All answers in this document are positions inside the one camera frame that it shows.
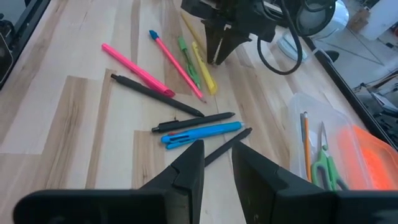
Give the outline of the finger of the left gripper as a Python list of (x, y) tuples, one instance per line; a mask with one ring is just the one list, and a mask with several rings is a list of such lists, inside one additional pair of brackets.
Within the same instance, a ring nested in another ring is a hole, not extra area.
[(221, 64), (218, 49), (224, 36), (225, 23), (223, 21), (202, 21), (206, 34), (206, 57), (210, 64)]
[(239, 45), (250, 41), (249, 34), (245, 34), (237, 29), (226, 28), (220, 43), (216, 64), (220, 65), (223, 63)]

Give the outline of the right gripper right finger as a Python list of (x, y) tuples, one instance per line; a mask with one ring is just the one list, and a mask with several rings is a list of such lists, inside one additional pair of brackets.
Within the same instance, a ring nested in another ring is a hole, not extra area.
[(334, 224), (335, 195), (249, 146), (232, 147), (234, 182), (247, 224)]

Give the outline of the thin yellow pencil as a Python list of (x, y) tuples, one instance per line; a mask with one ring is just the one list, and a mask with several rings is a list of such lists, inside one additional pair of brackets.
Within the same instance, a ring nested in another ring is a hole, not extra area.
[(199, 30), (194, 26), (193, 19), (191, 16), (189, 16), (186, 12), (180, 11), (180, 15), (185, 22), (186, 26), (188, 27), (189, 31), (191, 32), (193, 38), (196, 40), (200, 50), (204, 55), (206, 55), (206, 45), (205, 42), (203, 41), (200, 33), (198, 32)]

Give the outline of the yellow highlighter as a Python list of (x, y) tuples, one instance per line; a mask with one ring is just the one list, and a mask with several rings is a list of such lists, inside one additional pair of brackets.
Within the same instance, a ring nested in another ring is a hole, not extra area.
[(204, 62), (203, 58), (201, 57), (200, 51), (198, 48), (198, 44), (195, 41), (192, 42), (192, 49), (193, 49), (193, 52), (197, 59), (199, 68), (202, 72), (203, 78), (208, 87), (208, 91), (209, 91), (210, 95), (215, 95), (216, 92), (218, 91), (218, 86), (217, 86), (214, 78), (212, 77), (211, 73), (209, 72), (209, 70), (206, 66), (206, 63)]

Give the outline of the green pen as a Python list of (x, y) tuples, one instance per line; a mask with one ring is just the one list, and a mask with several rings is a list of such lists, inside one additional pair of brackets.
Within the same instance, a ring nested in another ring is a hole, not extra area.
[(191, 78), (191, 80), (194, 82), (194, 84), (197, 86), (197, 88), (199, 90), (201, 90), (201, 81), (197, 74), (197, 70), (195, 69), (195, 67), (193, 65), (192, 59), (188, 52), (186, 42), (182, 36), (179, 36), (177, 40), (178, 40), (179, 48), (180, 48), (181, 52), (183, 53), (185, 61), (186, 61), (187, 73), (188, 73), (189, 77)]

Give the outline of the pink pen blue cap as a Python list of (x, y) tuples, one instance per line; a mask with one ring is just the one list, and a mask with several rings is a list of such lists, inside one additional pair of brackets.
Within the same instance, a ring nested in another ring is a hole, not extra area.
[(160, 39), (158, 33), (154, 30), (149, 31), (149, 35), (151, 38), (157, 43), (157, 45), (160, 47), (160, 49), (163, 51), (165, 56), (170, 60), (172, 65), (177, 69), (178, 73), (181, 75), (181, 77), (186, 81), (187, 85), (190, 87), (190, 89), (194, 92), (194, 94), (197, 96), (197, 98), (206, 103), (205, 97), (203, 96), (203, 93), (199, 90), (199, 88), (196, 86), (196, 84), (191, 80), (187, 72), (182, 68), (182, 66), (179, 64), (178, 60), (171, 54), (170, 50), (166, 47), (166, 45), (163, 43), (163, 41)]

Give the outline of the blue multicolour pen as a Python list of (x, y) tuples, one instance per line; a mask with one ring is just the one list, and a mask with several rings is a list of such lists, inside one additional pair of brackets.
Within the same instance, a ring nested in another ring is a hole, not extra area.
[(189, 129), (188, 131), (162, 136), (160, 141), (165, 144), (166, 149), (174, 149), (176, 147), (195, 142), (199, 139), (237, 131), (244, 127), (244, 125), (245, 124), (241, 121), (235, 121), (231, 123)]

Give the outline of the slim black pen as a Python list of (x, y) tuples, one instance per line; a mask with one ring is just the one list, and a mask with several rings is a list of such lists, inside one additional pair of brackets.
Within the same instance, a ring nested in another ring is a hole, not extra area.
[(247, 136), (249, 136), (251, 132), (252, 132), (252, 128), (246, 128), (245, 130), (243, 130), (242, 132), (237, 134), (235, 137), (233, 137), (229, 141), (225, 142), (223, 145), (221, 145), (219, 148), (217, 148), (211, 154), (207, 155), (205, 157), (205, 167), (210, 165), (217, 158), (219, 158), (225, 152), (227, 152), (230, 148), (232, 148), (234, 143), (239, 142), (239, 141), (243, 140), (244, 138), (246, 138)]

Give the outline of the orange pencil pink eraser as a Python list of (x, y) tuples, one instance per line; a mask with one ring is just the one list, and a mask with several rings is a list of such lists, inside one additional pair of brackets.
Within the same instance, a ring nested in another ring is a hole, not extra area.
[(308, 181), (312, 182), (311, 175), (311, 155), (310, 155), (310, 139), (309, 139), (309, 128), (308, 128), (308, 113), (303, 113), (303, 133), (304, 133), (304, 149), (305, 149), (305, 165), (307, 171)]

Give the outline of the black pen with clip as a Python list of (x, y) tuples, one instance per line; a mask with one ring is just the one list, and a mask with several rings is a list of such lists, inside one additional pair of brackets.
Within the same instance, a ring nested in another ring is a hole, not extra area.
[(235, 115), (235, 113), (233, 113), (233, 112), (226, 112), (226, 113), (205, 116), (202, 118), (188, 119), (185, 121), (179, 121), (179, 120), (168, 121), (165, 123), (159, 123), (158, 126), (151, 129), (151, 132), (152, 133), (166, 133), (168, 131), (175, 131), (178, 129), (189, 128), (192, 126), (198, 126), (200, 124), (207, 124), (207, 123), (212, 123), (215, 121), (221, 121), (224, 119), (231, 118), (234, 115)]

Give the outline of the black pen round button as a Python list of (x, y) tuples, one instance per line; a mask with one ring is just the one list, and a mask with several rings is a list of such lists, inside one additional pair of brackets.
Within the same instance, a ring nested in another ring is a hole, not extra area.
[(117, 83), (119, 83), (125, 87), (128, 87), (134, 91), (142, 93), (143, 95), (146, 95), (155, 100), (161, 101), (162, 103), (165, 103), (166, 105), (169, 105), (169, 106), (176, 108), (180, 111), (186, 112), (192, 116), (196, 116), (196, 117), (204, 117), (205, 116), (199, 110), (192, 108), (191, 106), (188, 106), (184, 103), (181, 103), (173, 98), (169, 98), (168, 96), (165, 96), (155, 90), (151, 90), (150, 88), (145, 87), (145, 86), (141, 85), (140, 83), (135, 82), (127, 77), (124, 77), (121, 75), (115, 75), (112, 73), (111, 78), (113, 78)]

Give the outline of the thick pink highlighter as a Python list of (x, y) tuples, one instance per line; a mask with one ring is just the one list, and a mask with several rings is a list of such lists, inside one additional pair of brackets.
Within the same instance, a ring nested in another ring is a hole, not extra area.
[(122, 65), (135, 73), (150, 89), (158, 91), (159, 93), (170, 98), (173, 98), (175, 96), (175, 93), (169, 87), (164, 85), (162, 82), (160, 82), (147, 71), (136, 65), (134, 62), (130, 61), (127, 57), (119, 53), (110, 45), (103, 43), (101, 45), (101, 48), (118, 62), (120, 62)]

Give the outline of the clear pencil box orange lid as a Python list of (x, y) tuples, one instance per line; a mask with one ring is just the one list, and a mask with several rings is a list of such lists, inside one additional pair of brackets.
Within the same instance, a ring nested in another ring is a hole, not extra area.
[(287, 106), (292, 173), (308, 179), (300, 117), (304, 113), (308, 114), (312, 162), (318, 159), (324, 124), (329, 153), (350, 189), (398, 190), (398, 152), (354, 125), (345, 114), (303, 93), (296, 93)]

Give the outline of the white paper sheet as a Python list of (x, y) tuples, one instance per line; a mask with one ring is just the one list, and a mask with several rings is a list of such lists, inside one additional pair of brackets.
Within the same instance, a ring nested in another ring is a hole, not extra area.
[(367, 22), (360, 34), (368, 40), (376, 40), (398, 22), (398, 0), (379, 0), (370, 9)]

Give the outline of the green handled scissors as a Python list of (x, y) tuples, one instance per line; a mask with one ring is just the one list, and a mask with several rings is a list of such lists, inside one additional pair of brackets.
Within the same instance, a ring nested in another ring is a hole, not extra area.
[(312, 183), (325, 190), (348, 190), (329, 151), (325, 124), (321, 122), (320, 150), (317, 160), (311, 166)]

